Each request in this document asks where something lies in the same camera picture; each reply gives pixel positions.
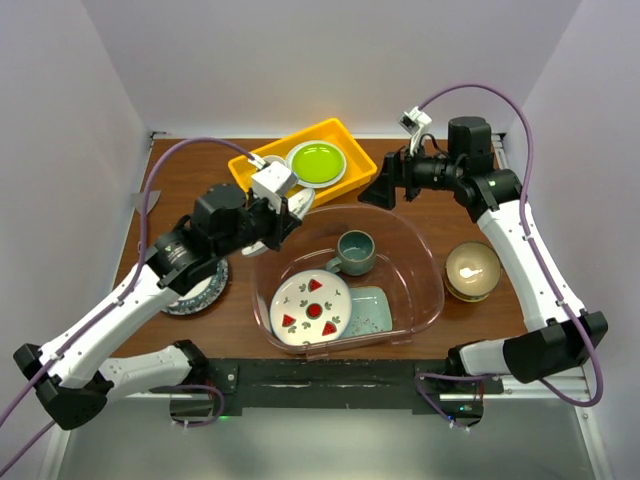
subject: clear plastic basin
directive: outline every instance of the clear plastic basin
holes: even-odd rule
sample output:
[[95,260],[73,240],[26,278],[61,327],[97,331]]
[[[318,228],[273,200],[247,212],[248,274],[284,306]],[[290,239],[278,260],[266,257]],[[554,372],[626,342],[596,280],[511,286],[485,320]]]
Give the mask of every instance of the clear plastic basin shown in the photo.
[[[391,331],[304,346],[282,343],[271,334],[269,307],[278,287],[290,276],[324,268],[335,256],[340,236],[349,230],[369,233],[376,243],[377,260],[362,276],[339,273],[349,287],[380,287],[389,301]],[[307,358],[373,343],[410,342],[440,315],[444,306],[442,277],[426,241],[413,225],[398,215],[367,205],[337,205],[311,211],[285,241],[280,252],[269,251],[255,259],[252,299],[258,327],[275,347]]]

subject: light blue dish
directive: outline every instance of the light blue dish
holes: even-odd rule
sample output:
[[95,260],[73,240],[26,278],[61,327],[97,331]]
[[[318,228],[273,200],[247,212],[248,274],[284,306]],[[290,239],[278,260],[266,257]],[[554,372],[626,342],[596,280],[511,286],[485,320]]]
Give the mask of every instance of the light blue dish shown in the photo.
[[340,338],[388,332],[393,328],[387,295],[379,287],[350,288],[351,319]]

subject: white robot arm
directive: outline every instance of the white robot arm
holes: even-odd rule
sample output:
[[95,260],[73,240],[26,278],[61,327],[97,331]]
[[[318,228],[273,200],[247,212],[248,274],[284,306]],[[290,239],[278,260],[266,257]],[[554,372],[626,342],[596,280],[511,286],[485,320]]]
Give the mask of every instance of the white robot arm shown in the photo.
[[[258,165],[249,199],[235,185],[214,186],[195,202],[194,212],[149,249],[136,284],[123,298],[135,275],[128,276],[83,319],[57,338],[38,347],[23,345],[14,359],[28,378],[48,360],[55,360],[34,386],[51,417],[66,430],[95,417],[108,402],[132,393],[181,383],[204,383],[207,359],[190,341],[175,342],[158,352],[110,358],[122,343],[164,307],[213,275],[226,255],[243,249],[247,255],[279,249],[302,222],[315,194],[304,189],[289,199],[284,194],[297,178],[280,163]],[[112,308],[63,356],[65,341],[110,304]]]
[[[607,332],[607,321],[601,312],[587,312],[568,287],[540,238],[528,203],[524,205],[528,225],[523,228],[522,186],[511,170],[494,169],[491,127],[480,117],[454,118],[449,122],[448,153],[440,151],[428,156],[416,138],[422,138],[431,120],[416,112],[420,112],[418,107],[400,119],[412,134],[410,145],[385,156],[380,175],[358,199],[392,209],[396,187],[404,187],[408,201],[414,200],[421,188],[452,191],[500,257],[529,332],[520,337],[454,347],[449,350],[446,373],[510,374],[529,383],[583,365],[589,358],[588,350],[576,322],[568,321],[568,311],[575,312],[594,347]],[[536,253],[530,243],[535,244]],[[562,301],[557,300],[549,277],[561,290]]]

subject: mug handle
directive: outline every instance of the mug handle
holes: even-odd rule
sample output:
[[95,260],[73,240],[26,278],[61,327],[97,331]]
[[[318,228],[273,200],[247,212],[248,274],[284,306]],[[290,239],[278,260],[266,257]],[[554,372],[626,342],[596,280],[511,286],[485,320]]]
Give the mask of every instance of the mug handle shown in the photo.
[[327,266],[325,267],[325,270],[331,273],[338,273],[340,271],[341,263],[342,263],[342,260],[340,260],[338,257],[332,258],[327,262]]

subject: white plate with red pattern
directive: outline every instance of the white plate with red pattern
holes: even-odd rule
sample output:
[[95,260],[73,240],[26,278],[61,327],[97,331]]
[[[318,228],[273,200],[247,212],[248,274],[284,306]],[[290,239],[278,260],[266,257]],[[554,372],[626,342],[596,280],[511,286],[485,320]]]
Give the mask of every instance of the white plate with red pattern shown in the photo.
[[351,293],[339,276],[305,270],[280,285],[269,317],[272,332],[287,345],[336,340],[351,319]]

